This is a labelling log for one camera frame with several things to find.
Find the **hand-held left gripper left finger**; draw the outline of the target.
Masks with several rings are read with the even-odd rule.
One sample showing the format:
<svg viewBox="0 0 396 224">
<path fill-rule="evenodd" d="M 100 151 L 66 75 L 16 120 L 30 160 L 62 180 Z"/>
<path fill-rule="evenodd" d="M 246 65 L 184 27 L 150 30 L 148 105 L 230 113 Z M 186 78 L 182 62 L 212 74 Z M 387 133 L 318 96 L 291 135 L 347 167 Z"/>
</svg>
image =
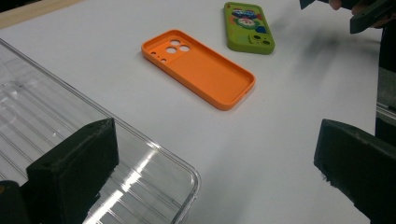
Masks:
<svg viewBox="0 0 396 224">
<path fill-rule="evenodd" d="M 26 168 L 23 193 L 34 224 L 82 224 L 119 164 L 113 118 L 71 134 Z"/>
</svg>

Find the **green phone case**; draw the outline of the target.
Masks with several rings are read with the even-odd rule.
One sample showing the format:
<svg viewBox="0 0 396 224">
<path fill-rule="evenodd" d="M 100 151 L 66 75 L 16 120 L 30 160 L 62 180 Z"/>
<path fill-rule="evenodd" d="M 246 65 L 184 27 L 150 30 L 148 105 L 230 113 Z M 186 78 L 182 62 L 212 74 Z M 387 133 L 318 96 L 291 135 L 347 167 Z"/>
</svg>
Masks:
<svg viewBox="0 0 396 224">
<path fill-rule="evenodd" d="M 223 13 L 229 49 L 263 55 L 274 51 L 276 42 L 260 6 L 227 2 Z"/>
</svg>

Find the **clear plastic tray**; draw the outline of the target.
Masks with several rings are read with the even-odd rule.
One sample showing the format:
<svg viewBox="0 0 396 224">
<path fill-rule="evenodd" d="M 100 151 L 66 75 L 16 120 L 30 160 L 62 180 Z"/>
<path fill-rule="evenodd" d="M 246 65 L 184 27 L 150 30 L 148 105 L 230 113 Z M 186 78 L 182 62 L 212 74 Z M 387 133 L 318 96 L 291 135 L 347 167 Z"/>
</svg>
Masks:
<svg viewBox="0 0 396 224">
<path fill-rule="evenodd" d="M 33 161 L 111 115 L 0 39 L 0 180 L 24 184 Z M 120 163 L 83 224 L 184 224 L 197 171 L 122 119 L 115 124 Z"/>
</svg>

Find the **wooden table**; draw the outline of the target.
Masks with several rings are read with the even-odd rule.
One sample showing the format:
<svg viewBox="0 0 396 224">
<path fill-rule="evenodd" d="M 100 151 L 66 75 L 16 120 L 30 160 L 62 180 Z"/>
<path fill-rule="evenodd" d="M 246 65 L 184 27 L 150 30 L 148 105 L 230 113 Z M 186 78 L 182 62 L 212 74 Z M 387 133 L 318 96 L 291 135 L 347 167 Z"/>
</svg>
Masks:
<svg viewBox="0 0 396 224">
<path fill-rule="evenodd" d="M 70 7 L 82 0 L 39 0 L 26 6 L 0 13 L 0 29 L 45 15 L 52 11 Z"/>
</svg>

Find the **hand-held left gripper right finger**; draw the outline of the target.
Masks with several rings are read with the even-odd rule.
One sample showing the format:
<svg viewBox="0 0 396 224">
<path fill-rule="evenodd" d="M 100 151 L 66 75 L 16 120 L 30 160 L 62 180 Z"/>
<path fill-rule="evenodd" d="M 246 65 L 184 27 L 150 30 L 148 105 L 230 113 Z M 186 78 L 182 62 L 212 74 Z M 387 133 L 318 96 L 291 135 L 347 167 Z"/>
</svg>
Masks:
<svg viewBox="0 0 396 224">
<path fill-rule="evenodd" d="M 321 122 L 314 164 L 371 224 L 396 224 L 396 147 L 336 120 Z"/>
</svg>

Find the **white table board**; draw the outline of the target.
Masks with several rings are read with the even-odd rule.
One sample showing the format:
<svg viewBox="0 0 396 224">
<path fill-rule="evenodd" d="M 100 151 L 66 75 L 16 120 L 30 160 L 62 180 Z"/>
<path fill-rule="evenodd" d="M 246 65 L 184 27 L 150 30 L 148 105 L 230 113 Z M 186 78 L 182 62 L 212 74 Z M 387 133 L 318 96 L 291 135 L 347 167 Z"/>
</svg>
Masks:
<svg viewBox="0 0 396 224">
<path fill-rule="evenodd" d="M 323 119 L 374 130 L 380 33 L 352 35 L 349 13 L 319 2 L 248 1 L 270 55 L 227 48 L 226 0 L 84 0 L 0 38 L 196 168 L 188 224 L 369 224 L 313 159 Z M 255 76 L 243 101 L 220 111 L 142 56 L 173 29 Z"/>
</svg>

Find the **orange phone case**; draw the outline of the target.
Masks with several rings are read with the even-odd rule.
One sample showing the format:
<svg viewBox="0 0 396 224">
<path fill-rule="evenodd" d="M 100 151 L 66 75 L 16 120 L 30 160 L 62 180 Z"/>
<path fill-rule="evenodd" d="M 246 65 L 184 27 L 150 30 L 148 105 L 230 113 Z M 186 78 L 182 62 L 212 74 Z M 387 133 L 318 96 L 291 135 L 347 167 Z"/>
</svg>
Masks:
<svg viewBox="0 0 396 224">
<path fill-rule="evenodd" d="M 248 70 L 190 35 L 170 30 L 141 46 L 143 56 L 219 110 L 230 110 L 253 88 Z"/>
</svg>

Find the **aluminium floor rail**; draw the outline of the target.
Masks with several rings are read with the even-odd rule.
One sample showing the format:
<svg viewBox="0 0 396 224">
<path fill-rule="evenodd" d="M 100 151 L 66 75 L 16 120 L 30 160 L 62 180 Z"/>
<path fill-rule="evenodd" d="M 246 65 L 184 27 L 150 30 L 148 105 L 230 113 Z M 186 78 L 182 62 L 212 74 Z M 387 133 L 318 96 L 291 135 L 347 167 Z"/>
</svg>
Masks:
<svg viewBox="0 0 396 224">
<path fill-rule="evenodd" d="M 376 116 L 393 126 L 396 126 L 396 112 L 391 110 L 388 106 L 377 103 Z"/>
</svg>

